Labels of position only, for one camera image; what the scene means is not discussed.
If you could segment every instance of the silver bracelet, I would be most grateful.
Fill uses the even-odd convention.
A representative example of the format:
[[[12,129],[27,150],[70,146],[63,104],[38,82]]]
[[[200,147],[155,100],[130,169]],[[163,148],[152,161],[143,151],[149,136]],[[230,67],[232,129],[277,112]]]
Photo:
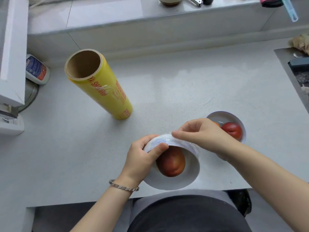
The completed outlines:
[[[109,180],[109,184],[111,185],[111,187],[116,187],[118,189],[125,190],[125,191],[139,191],[139,187],[130,188],[130,187],[119,186],[118,184],[114,183],[114,181],[115,179]]]

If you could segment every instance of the left hand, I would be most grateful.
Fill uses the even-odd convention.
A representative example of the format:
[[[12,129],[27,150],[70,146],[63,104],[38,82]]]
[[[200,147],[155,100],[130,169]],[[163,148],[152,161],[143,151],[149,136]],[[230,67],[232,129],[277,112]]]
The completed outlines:
[[[135,188],[144,180],[155,160],[168,149],[168,144],[160,143],[148,153],[143,151],[144,146],[157,136],[148,135],[131,144],[125,165],[115,183]]]

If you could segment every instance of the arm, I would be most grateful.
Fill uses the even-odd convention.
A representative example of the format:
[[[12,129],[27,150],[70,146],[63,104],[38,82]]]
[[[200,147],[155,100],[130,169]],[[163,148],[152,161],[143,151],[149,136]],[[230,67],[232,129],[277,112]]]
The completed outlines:
[[[294,231],[309,230],[307,182],[241,144],[209,119],[189,121],[172,135],[227,160]]]
[[[132,143],[126,163],[115,183],[136,188],[142,182],[154,161],[168,149],[168,144],[161,143],[149,153],[142,150],[156,136],[148,135]],[[71,232],[112,232],[131,194],[130,191],[109,187]]]

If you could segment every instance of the right hand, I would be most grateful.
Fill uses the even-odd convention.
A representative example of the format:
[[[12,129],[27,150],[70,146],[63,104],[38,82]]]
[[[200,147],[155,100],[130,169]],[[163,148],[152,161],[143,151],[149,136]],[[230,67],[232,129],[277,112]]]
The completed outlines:
[[[172,131],[172,136],[197,144],[220,157],[226,157],[233,147],[241,144],[208,118],[188,121],[179,130]]]

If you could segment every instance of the red fruit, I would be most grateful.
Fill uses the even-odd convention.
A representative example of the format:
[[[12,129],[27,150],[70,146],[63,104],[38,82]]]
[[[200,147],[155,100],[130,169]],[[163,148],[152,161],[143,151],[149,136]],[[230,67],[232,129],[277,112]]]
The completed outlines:
[[[158,169],[167,177],[181,174],[186,166],[186,159],[180,147],[170,146],[156,160]]]
[[[221,128],[238,141],[243,137],[243,130],[239,124],[227,122]]]

